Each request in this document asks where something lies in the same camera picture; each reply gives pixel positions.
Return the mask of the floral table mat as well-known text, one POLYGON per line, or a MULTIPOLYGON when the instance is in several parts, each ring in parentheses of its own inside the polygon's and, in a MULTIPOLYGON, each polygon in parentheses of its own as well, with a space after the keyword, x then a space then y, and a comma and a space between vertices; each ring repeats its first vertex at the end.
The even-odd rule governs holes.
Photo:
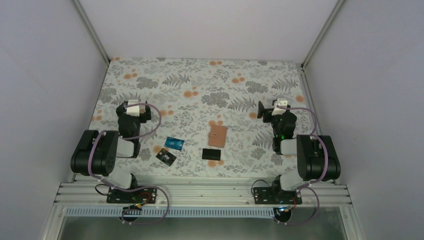
MULTIPOLYGON (((297 171, 294 156, 272 149, 273 129, 257 118, 285 98, 305 108, 294 62, 116 57, 107 70, 91 119, 93 130, 117 130, 116 108, 126 100, 152 104, 152 119, 141 125, 136 158, 117 165, 135 175, 274 178, 297 171), (223 148, 208 145, 212 125, 226 126, 223 148), (184 140, 181 151, 165 147, 167 137, 184 140), (165 148, 176 156, 171 166, 156 158, 165 148), (221 159, 202 159, 203 149, 221 150, 221 159)), ((295 110, 296 134, 313 129, 310 114, 295 110)))

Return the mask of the brown leather card holder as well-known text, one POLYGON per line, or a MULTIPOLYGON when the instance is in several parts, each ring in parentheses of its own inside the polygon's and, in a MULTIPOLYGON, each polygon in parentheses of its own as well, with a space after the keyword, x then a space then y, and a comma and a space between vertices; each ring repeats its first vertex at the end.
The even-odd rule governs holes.
POLYGON ((208 134, 208 145, 211 147, 224 148, 226 144, 228 128, 223 125, 212 125, 208 134))

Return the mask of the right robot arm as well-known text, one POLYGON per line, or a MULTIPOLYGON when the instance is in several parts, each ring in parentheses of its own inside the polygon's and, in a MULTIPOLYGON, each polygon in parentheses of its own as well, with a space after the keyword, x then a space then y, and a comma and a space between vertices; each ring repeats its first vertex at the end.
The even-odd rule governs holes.
POLYGON ((295 173, 279 175, 273 181, 271 198, 278 204, 311 184, 336 180, 341 175, 341 165, 332 138, 317 135, 316 114, 309 108, 291 107, 284 98, 273 101, 272 108, 258 103, 257 118, 272 127, 272 149, 276 155, 295 156, 295 173), (295 134, 297 116, 294 111, 307 111, 312 116, 313 129, 309 134, 295 134))

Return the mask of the black VIP card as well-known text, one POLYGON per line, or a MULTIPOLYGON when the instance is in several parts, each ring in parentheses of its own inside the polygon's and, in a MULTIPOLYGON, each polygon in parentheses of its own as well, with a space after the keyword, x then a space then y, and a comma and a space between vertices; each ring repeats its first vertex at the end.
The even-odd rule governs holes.
POLYGON ((168 150, 166 150, 165 148, 162 148, 157 155, 155 156, 158 160, 160 160, 161 162, 163 162, 164 164, 166 164, 167 166, 171 166, 175 160, 177 159, 177 157, 175 155, 173 155, 172 153, 170 153, 168 150))

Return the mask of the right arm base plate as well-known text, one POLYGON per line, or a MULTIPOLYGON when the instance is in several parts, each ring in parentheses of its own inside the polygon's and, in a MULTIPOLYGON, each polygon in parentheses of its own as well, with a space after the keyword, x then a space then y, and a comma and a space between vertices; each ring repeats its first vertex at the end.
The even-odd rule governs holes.
POLYGON ((300 205, 303 203, 302 198, 295 191, 273 190, 271 187, 254 187, 252 192, 256 205, 300 205))

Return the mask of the aluminium rail frame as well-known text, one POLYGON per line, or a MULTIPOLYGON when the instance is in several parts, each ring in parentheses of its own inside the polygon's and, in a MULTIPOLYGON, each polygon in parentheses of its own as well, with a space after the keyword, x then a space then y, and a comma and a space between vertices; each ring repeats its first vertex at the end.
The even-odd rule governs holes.
POLYGON ((139 176, 141 185, 153 185, 151 202, 123 211, 133 203, 119 197, 109 201, 106 186, 76 175, 61 183, 44 240, 70 239, 223 239, 223 240, 361 240, 353 204, 345 185, 313 184, 301 191, 301 202, 288 224, 274 220, 286 204, 256 204, 252 177, 139 176))

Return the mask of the black card centre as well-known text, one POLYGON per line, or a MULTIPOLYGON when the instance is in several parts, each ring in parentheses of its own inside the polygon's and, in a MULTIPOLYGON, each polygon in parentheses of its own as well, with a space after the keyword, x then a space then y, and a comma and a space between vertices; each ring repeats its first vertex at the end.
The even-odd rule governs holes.
POLYGON ((220 161, 221 160, 221 150, 203 148, 201 158, 203 160, 220 161))

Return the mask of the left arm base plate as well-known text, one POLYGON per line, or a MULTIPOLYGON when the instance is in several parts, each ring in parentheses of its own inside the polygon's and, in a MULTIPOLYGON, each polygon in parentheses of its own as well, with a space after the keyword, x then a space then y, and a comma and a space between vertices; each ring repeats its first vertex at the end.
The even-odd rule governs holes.
POLYGON ((141 190, 125 192, 117 189, 109 189, 106 202, 108 204, 155 204, 157 189, 143 188, 141 190))

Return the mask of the blue card upper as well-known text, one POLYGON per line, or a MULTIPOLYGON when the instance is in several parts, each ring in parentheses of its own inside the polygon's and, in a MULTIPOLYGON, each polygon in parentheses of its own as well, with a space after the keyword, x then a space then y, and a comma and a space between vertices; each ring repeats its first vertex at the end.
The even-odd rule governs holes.
POLYGON ((177 139, 177 138, 168 136, 165 140, 164 146, 166 148, 181 151, 183 149, 184 143, 185 141, 182 139, 177 139))

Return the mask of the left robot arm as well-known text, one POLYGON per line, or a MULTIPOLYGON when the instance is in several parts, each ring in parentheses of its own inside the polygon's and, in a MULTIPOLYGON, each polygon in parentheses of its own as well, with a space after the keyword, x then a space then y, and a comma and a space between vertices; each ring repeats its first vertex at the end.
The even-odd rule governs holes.
POLYGON ((73 173, 93 177, 131 203, 139 197, 136 177, 119 167, 118 158, 132 159, 141 149, 141 125, 152 119, 151 105, 127 100, 116 108, 117 130, 85 130, 70 160, 73 173))

